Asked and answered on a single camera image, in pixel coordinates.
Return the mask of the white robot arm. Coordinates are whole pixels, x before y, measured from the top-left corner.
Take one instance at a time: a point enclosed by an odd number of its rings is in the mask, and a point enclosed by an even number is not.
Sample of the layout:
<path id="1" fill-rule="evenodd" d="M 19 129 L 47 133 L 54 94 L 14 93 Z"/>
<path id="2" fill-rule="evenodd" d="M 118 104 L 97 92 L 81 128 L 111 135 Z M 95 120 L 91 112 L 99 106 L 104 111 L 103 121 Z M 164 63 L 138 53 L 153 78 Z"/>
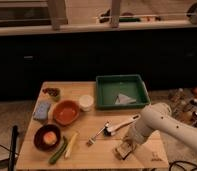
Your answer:
<path id="1" fill-rule="evenodd" d="M 197 151 L 197 128 L 172 118 L 172 110 L 166 103 L 147 105 L 140 111 L 140 118 L 130 125 L 124 140 L 131 144 L 144 144 L 158 130 L 181 141 Z"/>

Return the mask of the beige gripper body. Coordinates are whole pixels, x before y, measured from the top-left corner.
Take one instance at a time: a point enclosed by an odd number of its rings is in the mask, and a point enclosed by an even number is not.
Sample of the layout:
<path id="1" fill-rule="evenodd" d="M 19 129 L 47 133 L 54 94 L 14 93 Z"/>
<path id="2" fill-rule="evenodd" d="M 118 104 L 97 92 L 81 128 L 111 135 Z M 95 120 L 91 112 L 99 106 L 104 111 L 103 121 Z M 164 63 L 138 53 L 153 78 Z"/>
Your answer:
<path id="1" fill-rule="evenodd" d="M 132 129 L 129 129 L 125 136 L 123 137 L 123 141 L 126 142 L 129 146 L 131 146 L 133 149 L 137 147 L 137 143 L 134 140 L 134 132 Z"/>

